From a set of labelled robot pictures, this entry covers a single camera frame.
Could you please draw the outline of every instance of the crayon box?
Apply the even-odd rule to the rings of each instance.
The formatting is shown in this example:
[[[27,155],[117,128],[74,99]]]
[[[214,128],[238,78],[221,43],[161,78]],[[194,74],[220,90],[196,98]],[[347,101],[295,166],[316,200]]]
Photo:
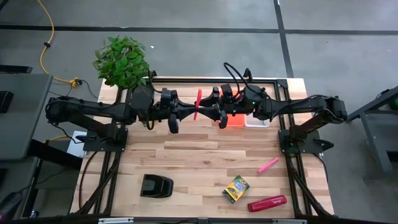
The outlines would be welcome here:
[[[235,203],[243,193],[249,189],[250,185],[244,181],[244,179],[238,175],[235,179],[225,188],[223,191],[224,197],[226,197],[231,203]]]

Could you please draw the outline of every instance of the green plant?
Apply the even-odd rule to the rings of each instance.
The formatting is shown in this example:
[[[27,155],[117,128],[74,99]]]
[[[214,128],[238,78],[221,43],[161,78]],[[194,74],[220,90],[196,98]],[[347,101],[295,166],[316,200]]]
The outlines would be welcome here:
[[[98,78],[104,78],[105,84],[122,89],[145,85],[144,77],[150,76],[149,65],[144,60],[145,46],[133,38],[108,37],[104,47],[95,51],[97,60],[93,62]]]

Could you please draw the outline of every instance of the gray floor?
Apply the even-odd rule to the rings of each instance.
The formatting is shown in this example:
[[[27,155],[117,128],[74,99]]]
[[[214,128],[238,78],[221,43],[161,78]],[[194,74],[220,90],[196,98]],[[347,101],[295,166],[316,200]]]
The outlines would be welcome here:
[[[272,0],[43,0],[57,26],[278,28]],[[286,29],[398,30],[395,0],[279,0]],[[0,24],[48,25],[31,0],[10,0]],[[249,67],[256,77],[286,77],[279,34],[186,32],[56,32],[46,69],[87,80],[95,94],[101,81],[91,66],[107,36],[128,35],[148,46],[147,60],[159,75],[228,76],[222,63]],[[28,65],[42,73],[39,56],[49,31],[0,30],[0,63]],[[398,36],[287,35],[294,77],[308,94],[338,95],[354,111],[398,83]],[[65,94],[67,86],[52,86]],[[71,96],[94,100],[87,87]],[[63,124],[69,133],[79,129]],[[398,222],[398,188],[364,184],[375,169],[362,124],[320,130],[335,147],[325,153],[335,213],[345,218]],[[58,136],[42,118],[35,138]]]

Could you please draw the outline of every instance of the yellow cable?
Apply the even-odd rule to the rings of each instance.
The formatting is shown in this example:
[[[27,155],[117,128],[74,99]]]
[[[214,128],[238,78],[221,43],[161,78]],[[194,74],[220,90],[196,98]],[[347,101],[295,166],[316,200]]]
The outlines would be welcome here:
[[[49,141],[55,141],[55,140],[58,140],[58,139],[61,139],[61,138],[69,138],[69,137],[68,136],[58,136],[58,137],[49,139]]]
[[[44,10],[45,13],[47,14],[47,17],[49,18],[50,23],[51,23],[51,30],[52,30],[52,31],[51,31],[51,37],[49,38],[49,41],[47,41],[47,43],[50,45],[50,44],[51,44],[51,41],[52,41],[52,39],[53,39],[53,37],[54,37],[54,23],[52,22],[51,16],[50,16],[49,12],[47,11],[47,9],[46,9],[46,8],[44,7],[44,5],[42,4],[42,2],[41,2],[40,0],[37,0],[37,2],[40,4],[40,6],[42,6],[43,10]],[[46,74],[49,74],[49,72],[44,68],[44,65],[43,65],[43,57],[44,57],[44,54],[45,54],[45,52],[47,51],[47,49],[48,49],[48,46],[45,45],[44,48],[43,48],[42,54],[40,55],[40,66],[42,67],[43,71],[44,71]],[[72,79],[72,80],[64,80],[64,79],[62,79],[62,78],[54,77],[54,79],[56,79],[56,80],[58,80],[58,81],[60,81],[60,82],[69,83],[69,84],[72,85],[72,87],[77,87],[77,82],[76,82],[76,80],[79,79],[79,78],[75,78],[75,79]]]

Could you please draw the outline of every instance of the wooden tabletop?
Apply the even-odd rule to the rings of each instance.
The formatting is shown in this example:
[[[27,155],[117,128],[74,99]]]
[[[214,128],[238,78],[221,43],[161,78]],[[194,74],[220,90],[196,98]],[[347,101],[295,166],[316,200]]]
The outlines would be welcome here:
[[[290,97],[305,98],[304,81],[301,78],[287,79]],[[265,87],[275,98],[272,85]],[[207,97],[213,86],[219,84],[202,83],[156,83],[156,89],[167,87],[177,90],[178,97],[186,103],[196,100],[198,89]],[[113,103],[117,88],[104,83],[99,93],[99,101]],[[311,114],[295,114],[296,124],[302,124]],[[96,117],[98,121],[109,123],[110,119]],[[274,119],[268,128],[226,128],[219,129],[212,120],[198,114],[185,118],[179,124],[178,134],[169,134],[167,122],[156,122],[152,131],[142,123],[128,126],[129,138],[126,150],[122,153],[112,216],[125,217],[252,217],[252,218],[292,218],[292,200],[284,156],[280,153],[277,131],[279,120]],[[81,170],[87,159],[85,156]],[[100,179],[104,153],[99,152],[88,166],[84,178],[83,203],[93,193]],[[279,162],[262,174],[258,168],[272,158]],[[322,163],[311,154],[302,156],[308,188],[323,205],[333,213],[328,184]],[[174,191],[169,198],[140,197],[144,174],[157,174],[174,181]],[[242,176],[250,189],[234,204],[226,200],[221,192],[237,176]],[[300,208],[304,211],[302,193],[298,190]],[[287,203],[261,212],[248,212],[247,204],[266,197],[284,194]],[[102,207],[106,203],[108,188],[104,193]],[[78,210],[78,186],[71,212]]]

